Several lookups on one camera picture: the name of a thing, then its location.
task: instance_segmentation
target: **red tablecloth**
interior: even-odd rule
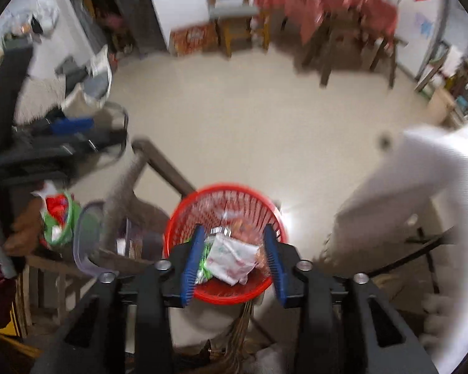
[[[325,13],[355,8],[368,27],[392,35],[397,27],[397,7],[384,0],[255,0],[263,9],[284,8],[286,16],[300,25],[302,43],[310,40]]]

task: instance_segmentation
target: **metal bolt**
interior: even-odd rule
[[[365,284],[369,281],[369,277],[367,276],[367,274],[357,273],[356,275],[354,275],[354,281],[357,284]]]
[[[116,278],[116,274],[107,272],[107,273],[102,273],[99,276],[99,281],[104,284],[109,284],[109,283],[112,283],[115,278]]]
[[[154,267],[156,267],[156,270],[159,270],[159,271],[167,271],[171,266],[172,266],[171,262],[169,260],[164,260],[164,259],[157,261],[154,264]]]
[[[312,270],[312,262],[308,260],[300,260],[296,264],[296,268],[300,271],[310,271]]]

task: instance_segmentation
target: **orange box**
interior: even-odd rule
[[[218,36],[212,22],[192,25],[170,33],[170,50],[177,56],[200,52],[216,44],[218,44]]]

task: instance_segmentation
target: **red plastic basket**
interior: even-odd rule
[[[270,223],[276,232],[277,240],[287,242],[281,214],[271,200],[249,187],[233,184],[211,185],[187,196],[173,213],[165,232],[165,256],[177,244],[186,242],[193,234],[197,223],[206,232],[212,228],[230,224],[229,214],[236,214],[263,231]],[[255,298],[272,284],[272,279],[259,269],[253,269],[245,285],[230,286],[216,278],[197,285],[194,296],[211,304],[239,304]]]

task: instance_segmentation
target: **white tiled floor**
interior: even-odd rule
[[[381,160],[378,137],[422,121],[426,102],[413,89],[401,71],[392,91],[384,75],[347,71],[333,72],[321,89],[317,72],[299,74],[274,44],[267,54],[253,48],[230,61],[211,54],[129,63],[115,74],[111,100],[127,108],[130,136],[148,136],[195,186],[240,182],[280,200],[291,244],[312,259],[337,207]],[[76,198],[103,198],[130,157],[128,150],[118,164],[78,182]],[[150,170],[136,194],[170,213],[178,203]],[[199,302],[173,311],[173,340],[204,340],[236,311]],[[288,340],[296,315],[281,314],[270,289],[256,316]]]

